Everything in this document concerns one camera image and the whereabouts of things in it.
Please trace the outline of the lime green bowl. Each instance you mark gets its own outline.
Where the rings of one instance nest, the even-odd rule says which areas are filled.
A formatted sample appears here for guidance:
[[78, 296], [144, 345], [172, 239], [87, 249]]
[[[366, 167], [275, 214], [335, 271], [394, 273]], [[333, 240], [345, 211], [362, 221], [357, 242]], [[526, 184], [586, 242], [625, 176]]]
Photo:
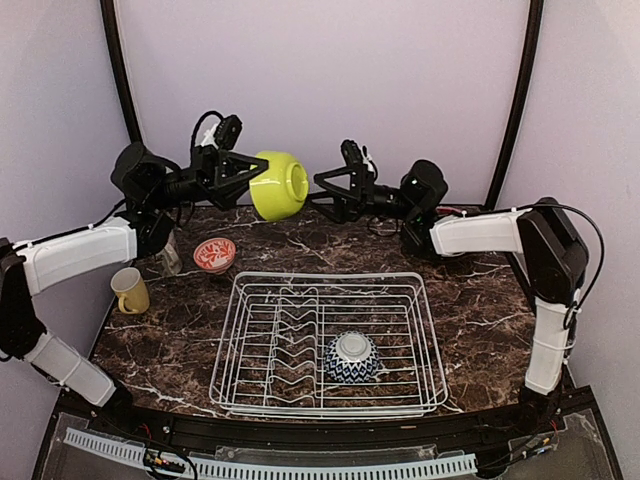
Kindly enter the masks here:
[[286, 152], [265, 150], [256, 157], [268, 162], [268, 169], [249, 181], [258, 214], [267, 222], [277, 222], [298, 213], [310, 189], [304, 166]]

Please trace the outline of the white red patterned bowl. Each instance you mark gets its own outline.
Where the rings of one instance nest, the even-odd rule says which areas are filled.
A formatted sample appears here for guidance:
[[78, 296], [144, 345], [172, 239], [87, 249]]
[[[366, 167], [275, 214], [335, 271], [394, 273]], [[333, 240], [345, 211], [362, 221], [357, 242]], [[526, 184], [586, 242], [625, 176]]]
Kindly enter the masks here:
[[227, 238], [212, 238], [202, 242], [193, 252], [197, 267], [207, 273], [222, 274], [234, 263], [236, 245]]

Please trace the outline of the white patterned tall mug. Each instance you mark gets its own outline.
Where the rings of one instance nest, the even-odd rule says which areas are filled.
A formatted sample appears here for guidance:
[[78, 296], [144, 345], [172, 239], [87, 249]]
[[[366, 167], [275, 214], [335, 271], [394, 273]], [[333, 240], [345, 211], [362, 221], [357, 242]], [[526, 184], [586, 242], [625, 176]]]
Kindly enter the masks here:
[[163, 249], [154, 255], [154, 260], [161, 267], [163, 277], [173, 277], [181, 273], [183, 262], [178, 252], [175, 232], [171, 231]]

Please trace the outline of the blue white zigzag bowl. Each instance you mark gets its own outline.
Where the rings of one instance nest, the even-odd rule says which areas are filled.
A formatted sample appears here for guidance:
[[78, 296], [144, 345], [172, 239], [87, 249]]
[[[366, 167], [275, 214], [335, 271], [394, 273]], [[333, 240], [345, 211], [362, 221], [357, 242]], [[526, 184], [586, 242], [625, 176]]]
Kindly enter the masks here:
[[378, 347], [359, 331], [346, 331], [325, 347], [324, 371], [339, 384], [361, 384], [372, 380], [381, 367]]

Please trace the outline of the yellow mug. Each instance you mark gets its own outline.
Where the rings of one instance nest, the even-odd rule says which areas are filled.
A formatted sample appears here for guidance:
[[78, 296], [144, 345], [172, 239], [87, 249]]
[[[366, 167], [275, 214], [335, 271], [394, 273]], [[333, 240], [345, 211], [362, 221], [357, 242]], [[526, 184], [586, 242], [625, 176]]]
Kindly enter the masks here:
[[111, 278], [110, 286], [122, 313], [142, 314], [149, 309], [149, 293], [137, 268], [127, 267], [117, 271]]

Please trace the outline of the red floral plate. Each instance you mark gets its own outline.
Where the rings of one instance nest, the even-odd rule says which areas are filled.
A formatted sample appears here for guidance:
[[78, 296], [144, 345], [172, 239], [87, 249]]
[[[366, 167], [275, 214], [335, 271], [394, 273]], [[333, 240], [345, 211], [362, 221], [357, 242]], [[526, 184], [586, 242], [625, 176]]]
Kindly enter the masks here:
[[466, 210], [461, 210], [454, 207], [445, 207], [445, 206], [437, 207], [436, 212], [438, 215], [442, 215], [442, 216], [446, 216], [446, 215], [466, 216], [467, 215]]

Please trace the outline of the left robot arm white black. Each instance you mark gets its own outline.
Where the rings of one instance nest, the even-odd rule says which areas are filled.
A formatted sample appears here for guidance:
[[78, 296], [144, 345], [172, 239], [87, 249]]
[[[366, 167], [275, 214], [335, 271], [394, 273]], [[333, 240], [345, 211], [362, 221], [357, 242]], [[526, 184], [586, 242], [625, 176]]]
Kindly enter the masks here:
[[269, 167], [265, 159], [214, 145], [195, 146], [190, 153], [190, 166], [181, 168], [134, 142], [120, 153], [111, 174], [124, 198], [104, 219], [37, 240], [1, 241], [2, 353], [30, 363], [102, 410], [103, 421], [120, 436], [141, 427], [131, 393], [53, 334], [38, 319], [33, 298], [100, 268], [160, 253], [175, 226], [170, 210], [201, 201], [229, 210], [250, 180]]

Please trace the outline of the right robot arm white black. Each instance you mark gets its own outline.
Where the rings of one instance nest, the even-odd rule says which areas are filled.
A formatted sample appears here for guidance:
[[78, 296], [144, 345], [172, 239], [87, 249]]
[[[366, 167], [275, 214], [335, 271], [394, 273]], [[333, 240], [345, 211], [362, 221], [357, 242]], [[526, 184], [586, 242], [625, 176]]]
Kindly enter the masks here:
[[511, 210], [445, 214], [440, 204], [448, 185], [428, 160], [416, 161], [397, 188], [377, 184], [374, 170], [362, 160], [318, 173], [314, 183], [319, 190], [310, 197], [313, 207], [336, 223], [365, 215], [400, 221], [402, 246], [411, 255], [430, 261], [485, 252], [521, 256], [535, 314], [524, 389], [548, 396], [558, 387], [574, 318], [586, 297], [589, 262], [566, 207], [544, 197]]

